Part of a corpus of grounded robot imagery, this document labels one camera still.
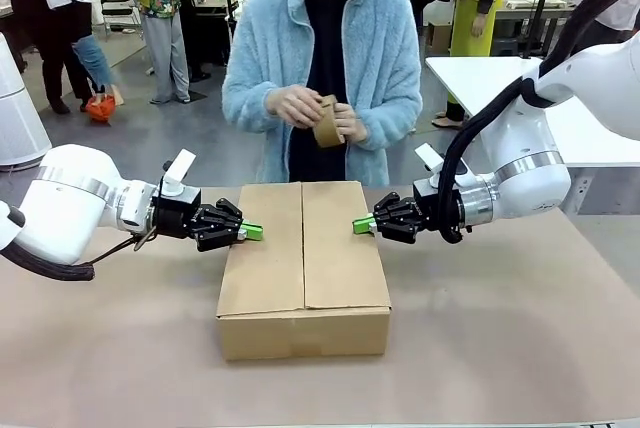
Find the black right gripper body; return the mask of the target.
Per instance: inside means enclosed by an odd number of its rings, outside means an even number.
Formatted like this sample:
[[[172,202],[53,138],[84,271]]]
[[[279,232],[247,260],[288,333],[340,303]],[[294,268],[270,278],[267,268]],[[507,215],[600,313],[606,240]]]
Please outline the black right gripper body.
[[[413,182],[413,198],[420,211],[419,231],[439,233],[438,189],[434,188],[429,180],[416,180]]]

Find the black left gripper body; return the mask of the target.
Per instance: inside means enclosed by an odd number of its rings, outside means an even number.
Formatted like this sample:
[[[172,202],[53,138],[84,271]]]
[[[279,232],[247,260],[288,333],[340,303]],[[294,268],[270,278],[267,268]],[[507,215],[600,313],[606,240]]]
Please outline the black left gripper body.
[[[166,186],[158,188],[152,198],[152,229],[157,236],[196,239],[212,233],[215,225],[206,214],[211,205],[202,205],[201,189],[186,186],[180,194],[169,194]]]

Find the person's left hand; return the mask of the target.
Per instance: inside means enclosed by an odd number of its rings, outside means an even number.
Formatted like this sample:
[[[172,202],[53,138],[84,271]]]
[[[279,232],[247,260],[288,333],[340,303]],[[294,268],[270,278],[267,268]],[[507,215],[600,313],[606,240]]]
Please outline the person's left hand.
[[[334,120],[337,132],[349,143],[361,143],[367,139],[367,128],[349,104],[334,105]]]

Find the person's right hand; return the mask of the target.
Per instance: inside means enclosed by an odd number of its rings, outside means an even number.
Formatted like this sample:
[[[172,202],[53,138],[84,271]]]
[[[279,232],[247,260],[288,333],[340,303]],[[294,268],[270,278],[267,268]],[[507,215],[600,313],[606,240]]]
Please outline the person's right hand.
[[[290,85],[272,90],[267,96],[266,109],[295,128],[309,129],[324,118],[321,101],[322,97],[316,91]]]

